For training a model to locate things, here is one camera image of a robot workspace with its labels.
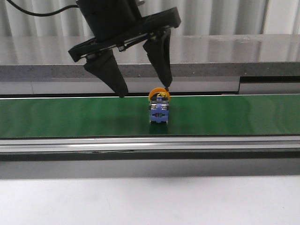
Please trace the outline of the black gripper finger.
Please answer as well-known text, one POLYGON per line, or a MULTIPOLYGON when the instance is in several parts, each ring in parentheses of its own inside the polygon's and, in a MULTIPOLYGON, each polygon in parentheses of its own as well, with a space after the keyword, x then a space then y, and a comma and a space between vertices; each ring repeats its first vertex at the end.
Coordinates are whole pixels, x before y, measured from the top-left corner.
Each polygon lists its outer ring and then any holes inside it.
POLYGON ((150 63, 164 86, 170 86, 173 80, 170 66, 170 37, 171 29, 162 30, 143 45, 150 63))
POLYGON ((112 52, 87 55, 84 68, 102 80, 120 98, 128 94, 128 87, 112 52))

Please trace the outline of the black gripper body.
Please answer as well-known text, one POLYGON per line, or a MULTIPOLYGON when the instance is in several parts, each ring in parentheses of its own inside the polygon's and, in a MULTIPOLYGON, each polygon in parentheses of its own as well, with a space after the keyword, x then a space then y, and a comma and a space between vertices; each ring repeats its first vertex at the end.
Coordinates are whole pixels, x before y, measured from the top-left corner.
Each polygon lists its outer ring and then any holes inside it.
POLYGON ((122 52, 181 23, 176 7, 143 17, 134 0, 78 0, 76 3, 94 38, 68 51, 75 62, 114 47, 122 52))

